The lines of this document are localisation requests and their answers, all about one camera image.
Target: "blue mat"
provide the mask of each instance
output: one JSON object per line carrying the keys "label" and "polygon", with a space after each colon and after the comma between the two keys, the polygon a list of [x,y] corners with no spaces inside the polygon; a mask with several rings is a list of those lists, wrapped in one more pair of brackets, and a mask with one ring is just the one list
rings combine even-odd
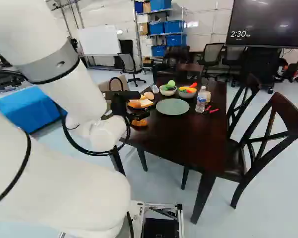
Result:
{"label": "blue mat", "polygon": [[60,117],[54,102],[37,87],[1,98],[0,111],[28,133]]}

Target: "table leg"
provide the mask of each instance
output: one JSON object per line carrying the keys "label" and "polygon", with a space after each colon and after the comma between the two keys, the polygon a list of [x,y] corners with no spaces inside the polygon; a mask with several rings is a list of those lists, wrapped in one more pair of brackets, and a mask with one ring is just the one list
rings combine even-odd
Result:
{"label": "table leg", "polygon": [[141,161],[141,164],[143,166],[144,171],[148,171],[148,167],[147,167],[147,161],[146,161],[146,157],[145,157],[145,152],[142,149],[137,148],[138,151],[138,155]]}
{"label": "table leg", "polygon": [[203,172],[203,174],[201,175],[198,194],[195,200],[193,214],[191,217],[191,222],[193,224],[196,224],[198,222],[198,219],[205,206],[205,203],[207,202],[209,194],[212,190],[215,179],[216,176],[213,173]]}
{"label": "table leg", "polygon": [[113,153],[110,154],[109,157],[110,157],[115,169],[117,171],[121,172],[124,176],[126,176],[125,170],[124,170],[124,167],[123,167],[123,163],[121,162],[117,146],[115,146],[113,148]]}

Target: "blue storage bin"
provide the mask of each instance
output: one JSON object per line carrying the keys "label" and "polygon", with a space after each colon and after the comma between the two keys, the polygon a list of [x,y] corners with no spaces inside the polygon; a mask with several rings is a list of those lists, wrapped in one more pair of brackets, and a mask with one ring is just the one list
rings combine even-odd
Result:
{"label": "blue storage bin", "polygon": [[142,1],[135,1],[135,10],[136,10],[136,13],[144,12],[144,5]]}
{"label": "blue storage bin", "polygon": [[164,27],[163,22],[157,23],[157,24],[149,24],[150,34],[162,34],[164,33]]}
{"label": "blue storage bin", "polygon": [[166,46],[152,46],[152,56],[164,56]]}
{"label": "blue storage bin", "polygon": [[165,33],[181,32],[183,24],[184,24],[184,21],[182,21],[182,20],[165,21],[164,22],[164,32]]}
{"label": "blue storage bin", "polygon": [[182,35],[182,43],[181,43],[181,35],[170,35],[165,37],[167,39],[167,46],[186,46],[187,45],[186,35]]}
{"label": "blue storage bin", "polygon": [[171,8],[171,0],[150,0],[151,11]]}

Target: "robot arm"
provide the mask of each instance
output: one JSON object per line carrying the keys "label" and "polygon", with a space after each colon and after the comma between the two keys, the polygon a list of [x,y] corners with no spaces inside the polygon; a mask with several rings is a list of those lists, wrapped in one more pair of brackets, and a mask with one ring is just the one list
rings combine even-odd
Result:
{"label": "robot arm", "polygon": [[64,108],[96,151],[111,150],[126,131],[122,117],[100,121],[106,101],[42,0],[0,1],[0,53]]}
{"label": "robot arm", "polygon": [[[0,53],[75,122],[88,124],[97,151],[111,150],[126,131],[121,116],[100,120],[106,101],[43,0],[0,0]],[[0,221],[113,238],[129,204],[123,175],[49,150],[0,114]]]}

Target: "red marker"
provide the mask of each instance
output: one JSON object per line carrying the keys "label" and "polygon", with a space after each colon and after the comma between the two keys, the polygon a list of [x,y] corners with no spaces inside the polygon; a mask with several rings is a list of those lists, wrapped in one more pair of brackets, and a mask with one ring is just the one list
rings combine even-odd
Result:
{"label": "red marker", "polygon": [[217,112],[219,109],[218,108],[216,108],[216,109],[214,109],[214,110],[210,110],[210,114],[211,113],[215,113],[215,112]]}

